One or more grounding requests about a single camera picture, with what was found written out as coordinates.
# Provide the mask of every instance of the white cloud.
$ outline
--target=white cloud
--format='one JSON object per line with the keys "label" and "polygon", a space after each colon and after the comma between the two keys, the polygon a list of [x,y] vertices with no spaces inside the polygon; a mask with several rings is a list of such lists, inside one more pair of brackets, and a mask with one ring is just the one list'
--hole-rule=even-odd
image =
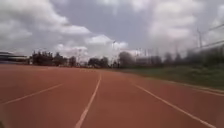
{"label": "white cloud", "polygon": [[34,26],[52,30],[62,34],[88,34],[90,31],[82,26],[71,25],[68,19],[59,15],[49,0],[2,0],[0,4],[0,19],[23,17],[30,20]]}
{"label": "white cloud", "polygon": [[24,29],[21,25],[13,20],[0,22],[0,37],[8,40],[27,38],[32,32]]}
{"label": "white cloud", "polygon": [[129,5],[134,11],[139,12],[147,9],[151,0],[97,0],[97,2],[101,5],[111,6],[115,10],[122,5]]}
{"label": "white cloud", "polygon": [[194,14],[203,9],[196,0],[154,0],[154,5],[149,37],[158,45],[189,39],[196,22]]}
{"label": "white cloud", "polygon": [[55,51],[60,52],[63,56],[83,56],[88,55],[88,48],[85,46],[77,46],[75,43],[68,42],[67,44],[57,44]]}
{"label": "white cloud", "polygon": [[115,50],[122,50],[128,47],[126,42],[115,42],[112,44],[113,49]]}
{"label": "white cloud", "polygon": [[208,33],[207,38],[205,39],[207,42],[216,42],[223,40],[223,33],[224,33],[224,5],[220,5],[217,9],[217,16],[212,22],[212,28],[216,28],[213,31]]}
{"label": "white cloud", "polygon": [[127,52],[129,52],[132,56],[142,56],[143,52],[140,50],[128,50]]}
{"label": "white cloud", "polygon": [[51,1],[59,5],[67,5],[70,2],[70,0],[51,0]]}
{"label": "white cloud", "polygon": [[87,38],[85,42],[87,44],[92,44],[92,45],[105,45],[109,42],[112,43],[112,40],[105,35],[99,35],[99,36]]}

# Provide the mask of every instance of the green field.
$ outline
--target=green field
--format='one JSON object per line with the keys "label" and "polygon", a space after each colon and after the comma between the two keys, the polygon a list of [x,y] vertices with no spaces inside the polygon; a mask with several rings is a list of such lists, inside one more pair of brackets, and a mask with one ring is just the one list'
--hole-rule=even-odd
{"label": "green field", "polygon": [[121,71],[140,74],[146,77],[155,77],[224,90],[224,66],[209,68],[200,66],[179,66],[167,68],[122,69]]}

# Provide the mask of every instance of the running track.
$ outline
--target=running track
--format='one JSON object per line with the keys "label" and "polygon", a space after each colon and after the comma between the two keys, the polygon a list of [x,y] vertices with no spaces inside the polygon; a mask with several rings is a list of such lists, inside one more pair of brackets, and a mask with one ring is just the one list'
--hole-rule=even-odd
{"label": "running track", "polygon": [[224,93],[94,69],[0,65],[5,128],[224,128]]}

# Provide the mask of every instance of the blue sky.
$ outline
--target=blue sky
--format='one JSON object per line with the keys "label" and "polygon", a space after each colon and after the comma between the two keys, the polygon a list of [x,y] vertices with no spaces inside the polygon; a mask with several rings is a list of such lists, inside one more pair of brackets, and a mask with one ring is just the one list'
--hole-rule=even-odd
{"label": "blue sky", "polygon": [[[0,50],[84,59],[124,50],[163,54],[197,47],[197,28],[222,23],[222,0],[0,0]],[[222,33],[203,35],[203,43],[222,40]]]}

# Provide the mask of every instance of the building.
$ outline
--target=building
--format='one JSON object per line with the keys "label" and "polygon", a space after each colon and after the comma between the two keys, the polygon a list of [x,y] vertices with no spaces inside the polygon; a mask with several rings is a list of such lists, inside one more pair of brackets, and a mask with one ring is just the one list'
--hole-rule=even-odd
{"label": "building", "polygon": [[4,64],[27,64],[28,58],[9,52],[0,52],[0,63]]}

